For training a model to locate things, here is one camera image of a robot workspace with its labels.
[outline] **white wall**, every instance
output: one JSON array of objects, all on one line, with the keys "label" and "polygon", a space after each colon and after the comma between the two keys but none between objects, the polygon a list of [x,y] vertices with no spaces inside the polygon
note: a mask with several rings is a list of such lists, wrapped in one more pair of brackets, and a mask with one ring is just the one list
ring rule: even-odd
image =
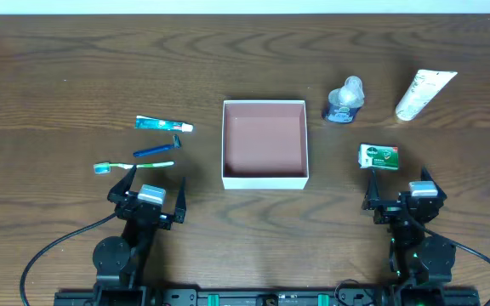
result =
[{"label": "white wall", "polygon": [[0,0],[0,14],[490,13],[490,0]]}]

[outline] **soap box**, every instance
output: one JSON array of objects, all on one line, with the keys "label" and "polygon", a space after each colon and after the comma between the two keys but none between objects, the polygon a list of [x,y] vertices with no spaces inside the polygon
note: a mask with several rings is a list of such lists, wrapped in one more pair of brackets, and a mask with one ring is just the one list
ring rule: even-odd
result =
[{"label": "soap box", "polygon": [[222,115],[225,189],[302,190],[309,178],[303,100],[226,100]]},{"label": "soap box", "polygon": [[392,146],[361,144],[358,149],[361,168],[398,170],[398,148]]}]

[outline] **toothbrush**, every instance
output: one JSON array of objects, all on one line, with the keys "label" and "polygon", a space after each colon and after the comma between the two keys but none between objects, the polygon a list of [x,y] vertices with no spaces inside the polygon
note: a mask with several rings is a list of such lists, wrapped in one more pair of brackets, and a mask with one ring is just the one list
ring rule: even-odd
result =
[{"label": "toothbrush", "polygon": [[[154,163],[146,163],[146,164],[139,164],[137,165],[137,168],[140,167],[169,167],[173,166],[175,163],[173,161],[166,161],[166,162],[154,162]],[[94,165],[94,173],[96,174],[104,174],[104,173],[109,173],[111,171],[111,167],[120,167],[123,169],[131,169],[134,165],[133,164],[126,164],[126,163],[111,163],[111,162],[101,162],[97,163]]]}]

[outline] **blue label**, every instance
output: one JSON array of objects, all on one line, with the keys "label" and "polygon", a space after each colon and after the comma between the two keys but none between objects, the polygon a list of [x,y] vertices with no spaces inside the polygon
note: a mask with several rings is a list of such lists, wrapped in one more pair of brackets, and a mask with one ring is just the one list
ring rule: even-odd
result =
[{"label": "blue label", "polygon": [[324,111],[322,117],[330,122],[351,123],[355,121],[356,113],[360,107],[330,106]]}]

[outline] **white box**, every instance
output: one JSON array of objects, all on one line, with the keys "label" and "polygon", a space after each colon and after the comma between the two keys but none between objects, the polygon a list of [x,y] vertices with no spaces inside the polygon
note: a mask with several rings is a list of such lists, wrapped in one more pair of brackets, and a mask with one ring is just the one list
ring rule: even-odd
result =
[{"label": "white box", "polygon": [[305,101],[224,101],[221,176],[225,189],[302,190],[309,178]]}]

